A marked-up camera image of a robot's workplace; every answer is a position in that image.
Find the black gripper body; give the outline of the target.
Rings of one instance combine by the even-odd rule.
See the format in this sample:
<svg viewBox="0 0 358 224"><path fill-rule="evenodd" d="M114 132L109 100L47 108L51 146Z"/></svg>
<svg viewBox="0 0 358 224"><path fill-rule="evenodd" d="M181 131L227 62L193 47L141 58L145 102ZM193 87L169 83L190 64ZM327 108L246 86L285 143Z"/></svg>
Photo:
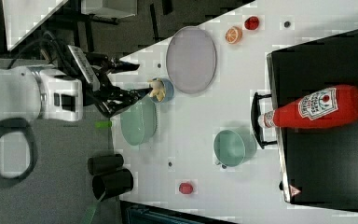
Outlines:
<svg viewBox="0 0 358 224"><path fill-rule="evenodd" d="M100 89L86 92L87 105L94 104L104 117L110 119L135 104L127 101L128 91L114 86L108 77L109 74L117 74L115 66L121 60L89 52L86 58L100 81Z"/></svg>

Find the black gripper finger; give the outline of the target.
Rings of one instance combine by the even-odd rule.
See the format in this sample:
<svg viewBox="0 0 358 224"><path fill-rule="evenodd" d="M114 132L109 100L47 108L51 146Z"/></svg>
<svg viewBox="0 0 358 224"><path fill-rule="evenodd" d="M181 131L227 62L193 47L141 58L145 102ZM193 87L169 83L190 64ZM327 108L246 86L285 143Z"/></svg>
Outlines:
<svg viewBox="0 0 358 224"><path fill-rule="evenodd" d="M129 103L136 103L136 102L142 100L143 98L145 98L146 95L149 94L151 91L152 91L152 88L128 90L127 101Z"/></svg>
<svg viewBox="0 0 358 224"><path fill-rule="evenodd" d="M137 63L129 63L129 62L123 62L119 61L116 63L115 71L120 72L130 72L130 71L136 71L140 67Z"/></svg>

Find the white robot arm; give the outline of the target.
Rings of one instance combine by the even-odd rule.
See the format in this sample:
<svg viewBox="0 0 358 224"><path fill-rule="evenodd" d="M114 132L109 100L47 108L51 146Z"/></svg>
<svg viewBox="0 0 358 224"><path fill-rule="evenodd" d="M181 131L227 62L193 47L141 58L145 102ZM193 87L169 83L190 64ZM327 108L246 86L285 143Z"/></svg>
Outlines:
<svg viewBox="0 0 358 224"><path fill-rule="evenodd" d="M63 72L51 64L0 68L0 121L78 121L84 105L96 105L111 118L152 91L150 87L128 91L115 87L107 75L95 72L83 53L73 57L73 72Z"/></svg>

